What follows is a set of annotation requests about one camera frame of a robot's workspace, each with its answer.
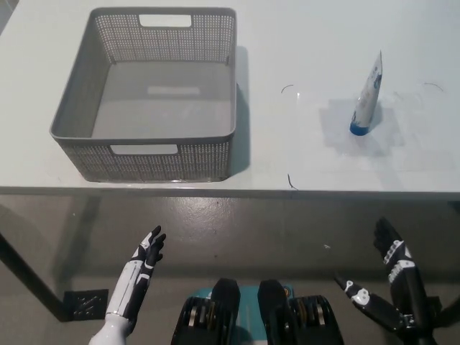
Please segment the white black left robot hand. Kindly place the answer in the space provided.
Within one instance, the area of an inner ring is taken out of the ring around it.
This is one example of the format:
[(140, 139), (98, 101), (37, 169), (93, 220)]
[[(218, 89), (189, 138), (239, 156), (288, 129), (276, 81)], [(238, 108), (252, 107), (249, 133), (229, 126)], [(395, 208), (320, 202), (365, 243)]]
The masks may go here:
[(137, 319), (150, 286), (155, 265), (162, 259), (166, 234), (156, 226), (140, 242), (124, 265), (109, 301), (106, 314), (114, 314), (133, 322)]

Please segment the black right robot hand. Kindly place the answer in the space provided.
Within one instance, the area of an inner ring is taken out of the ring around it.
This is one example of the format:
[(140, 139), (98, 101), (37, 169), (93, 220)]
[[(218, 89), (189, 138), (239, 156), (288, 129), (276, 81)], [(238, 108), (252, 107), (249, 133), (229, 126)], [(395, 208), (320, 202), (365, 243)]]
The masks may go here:
[(415, 329), (422, 334), (433, 330), (428, 296), (409, 247), (384, 217), (374, 230), (374, 247), (379, 251), (390, 286), (391, 302), (339, 275), (339, 287), (356, 309), (388, 331), (403, 333)]

